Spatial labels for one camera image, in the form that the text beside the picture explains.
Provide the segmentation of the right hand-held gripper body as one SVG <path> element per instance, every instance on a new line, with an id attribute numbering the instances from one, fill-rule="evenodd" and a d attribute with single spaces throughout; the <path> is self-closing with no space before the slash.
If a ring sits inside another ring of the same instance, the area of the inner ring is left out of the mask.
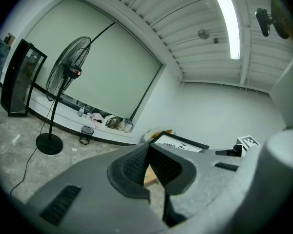
<path id="1" fill-rule="evenodd" d="M 233 149 L 236 151 L 237 157 L 244 157 L 250 147 L 256 146 L 259 143 L 252 136 L 238 137 Z"/>

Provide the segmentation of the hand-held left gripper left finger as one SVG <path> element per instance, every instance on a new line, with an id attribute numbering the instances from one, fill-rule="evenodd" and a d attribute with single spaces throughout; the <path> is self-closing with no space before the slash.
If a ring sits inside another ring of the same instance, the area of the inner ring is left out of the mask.
<path id="1" fill-rule="evenodd" d="M 110 184 L 125 197 L 150 199 L 150 192 L 144 187 L 148 148 L 147 143 L 133 146 L 133 150 L 114 160 L 107 169 Z"/>

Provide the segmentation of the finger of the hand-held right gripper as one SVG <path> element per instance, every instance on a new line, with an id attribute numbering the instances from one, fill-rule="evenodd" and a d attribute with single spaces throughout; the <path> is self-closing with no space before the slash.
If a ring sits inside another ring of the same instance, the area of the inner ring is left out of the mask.
<path id="1" fill-rule="evenodd" d="M 218 150 L 215 151 L 215 154 L 218 156 L 235 156 L 234 149 Z"/>

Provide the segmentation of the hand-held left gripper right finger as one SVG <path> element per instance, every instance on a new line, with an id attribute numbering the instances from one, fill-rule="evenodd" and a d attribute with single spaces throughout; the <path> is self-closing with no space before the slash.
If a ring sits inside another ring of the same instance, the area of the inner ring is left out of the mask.
<path id="1" fill-rule="evenodd" d="M 154 143 L 149 145 L 149 164 L 165 190 L 162 220 L 170 227 L 185 221 L 170 197 L 183 194 L 192 185 L 197 175 L 194 164 Z"/>

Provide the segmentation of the oval wooden table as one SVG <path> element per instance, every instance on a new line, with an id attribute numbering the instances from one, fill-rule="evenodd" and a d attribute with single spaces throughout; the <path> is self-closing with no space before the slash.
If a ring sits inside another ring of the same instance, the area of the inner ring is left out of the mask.
<path id="1" fill-rule="evenodd" d="M 146 173 L 145 173 L 145 178 L 144 178 L 144 186 L 149 186 L 153 183 L 158 183 L 159 180 L 156 176 L 156 174 L 154 173 L 152 167 L 149 165 L 147 170 L 146 170 Z"/>

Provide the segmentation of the black white striped blanket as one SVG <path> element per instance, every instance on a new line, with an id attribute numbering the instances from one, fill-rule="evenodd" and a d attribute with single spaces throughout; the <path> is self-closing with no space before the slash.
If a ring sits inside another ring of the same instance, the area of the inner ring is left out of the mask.
<path id="1" fill-rule="evenodd" d="M 153 128 L 144 134 L 142 140 L 144 142 L 150 142 L 155 139 L 164 129 L 163 128 Z"/>

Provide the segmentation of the white tote bag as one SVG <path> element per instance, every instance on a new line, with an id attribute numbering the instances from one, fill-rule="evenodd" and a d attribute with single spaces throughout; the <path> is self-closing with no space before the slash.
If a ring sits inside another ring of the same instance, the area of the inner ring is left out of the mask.
<path id="1" fill-rule="evenodd" d="M 133 127 L 133 123 L 129 118 L 124 118 L 122 121 L 122 131 L 124 131 L 125 133 L 129 133 L 131 128 Z"/>

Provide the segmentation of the brown handbag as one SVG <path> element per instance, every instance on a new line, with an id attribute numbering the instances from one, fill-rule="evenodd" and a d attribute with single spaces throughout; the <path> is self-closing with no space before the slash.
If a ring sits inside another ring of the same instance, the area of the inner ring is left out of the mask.
<path id="1" fill-rule="evenodd" d="M 120 130 L 120 131 L 122 131 L 124 128 L 124 122 L 119 117 L 109 118 L 106 121 L 105 125 L 106 125 L 106 127 L 110 128 L 110 129 L 116 129 L 116 130 Z"/>

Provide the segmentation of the black mesh trash bin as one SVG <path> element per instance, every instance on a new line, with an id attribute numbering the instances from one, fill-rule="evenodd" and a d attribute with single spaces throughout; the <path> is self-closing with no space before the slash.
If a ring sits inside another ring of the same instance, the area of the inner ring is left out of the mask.
<path id="1" fill-rule="evenodd" d="M 80 143 L 83 145 L 88 145 L 92 138 L 93 133 L 94 133 L 94 130 L 91 127 L 83 126 L 81 128 L 81 135 L 79 139 Z"/>

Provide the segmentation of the person's cream printed shirt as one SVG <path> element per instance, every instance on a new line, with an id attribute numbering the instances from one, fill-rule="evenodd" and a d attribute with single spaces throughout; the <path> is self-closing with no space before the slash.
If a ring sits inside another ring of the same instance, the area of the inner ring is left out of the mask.
<path id="1" fill-rule="evenodd" d="M 293 128 L 293 59 L 273 86 L 270 96 L 279 109 L 285 125 Z"/>

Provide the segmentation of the pink white bag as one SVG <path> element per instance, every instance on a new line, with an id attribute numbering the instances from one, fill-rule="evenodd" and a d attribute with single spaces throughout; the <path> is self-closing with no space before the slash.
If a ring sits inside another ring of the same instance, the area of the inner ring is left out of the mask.
<path id="1" fill-rule="evenodd" d="M 90 114 L 90 120 L 94 123 L 95 128 L 99 128 L 104 121 L 104 118 L 100 113 Z"/>

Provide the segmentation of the pale roller window blind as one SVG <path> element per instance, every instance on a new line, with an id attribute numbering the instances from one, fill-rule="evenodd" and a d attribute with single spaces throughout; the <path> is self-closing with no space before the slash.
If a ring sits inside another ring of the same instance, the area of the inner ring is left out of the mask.
<path id="1" fill-rule="evenodd" d="M 131 34 L 115 24 L 91 44 L 81 76 L 65 95 L 130 118 L 160 66 Z"/>
<path id="2" fill-rule="evenodd" d="M 63 0 L 50 10 L 30 31 L 26 40 L 47 55 L 37 77 L 37 84 L 46 86 L 49 73 L 62 51 L 78 37 L 90 37 L 89 54 L 82 66 L 82 74 L 66 90 L 66 95 L 88 102 L 96 93 L 95 85 L 99 69 L 114 58 L 112 45 L 119 26 L 110 18 L 79 0 Z"/>

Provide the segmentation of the black standing floor fan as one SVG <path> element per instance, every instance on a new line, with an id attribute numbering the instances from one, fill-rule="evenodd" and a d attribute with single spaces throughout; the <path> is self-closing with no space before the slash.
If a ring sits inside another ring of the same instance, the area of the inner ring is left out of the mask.
<path id="1" fill-rule="evenodd" d="M 63 149 L 62 140 L 52 133 L 56 108 L 62 93 L 71 82 L 82 73 L 82 65 L 90 51 L 91 38 L 79 37 L 72 41 L 56 60 L 46 83 L 46 97 L 54 101 L 49 132 L 40 134 L 36 139 L 36 146 L 46 155 L 56 155 Z"/>

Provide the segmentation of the long ceiling tube light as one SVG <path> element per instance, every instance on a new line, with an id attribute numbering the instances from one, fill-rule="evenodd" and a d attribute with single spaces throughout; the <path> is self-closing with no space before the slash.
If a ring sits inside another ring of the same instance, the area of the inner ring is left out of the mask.
<path id="1" fill-rule="evenodd" d="M 240 30 L 237 14 L 232 0 L 217 0 L 222 11 L 227 29 L 230 58 L 233 60 L 240 59 Z"/>

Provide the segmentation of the black glass display cabinet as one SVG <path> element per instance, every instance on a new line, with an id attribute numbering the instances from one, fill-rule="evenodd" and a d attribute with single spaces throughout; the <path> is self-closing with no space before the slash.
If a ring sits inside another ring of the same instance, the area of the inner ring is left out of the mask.
<path id="1" fill-rule="evenodd" d="M 21 40 L 8 65 L 0 104 L 9 117 L 26 117 L 37 76 L 47 58 L 33 44 Z"/>

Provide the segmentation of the small brown cardboard box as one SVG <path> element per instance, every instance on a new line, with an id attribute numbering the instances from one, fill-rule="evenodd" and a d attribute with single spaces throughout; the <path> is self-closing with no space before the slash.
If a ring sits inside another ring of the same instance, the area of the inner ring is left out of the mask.
<path id="1" fill-rule="evenodd" d="M 15 40 L 15 37 L 14 37 L 12 34 L 8 33 L 8 34 L 6 35 L 6 37 L 4 38 L 3 42 L 4 42 L 6 45 L 11 46 L 12 43 L 14 42 L 14 40 Z"/>

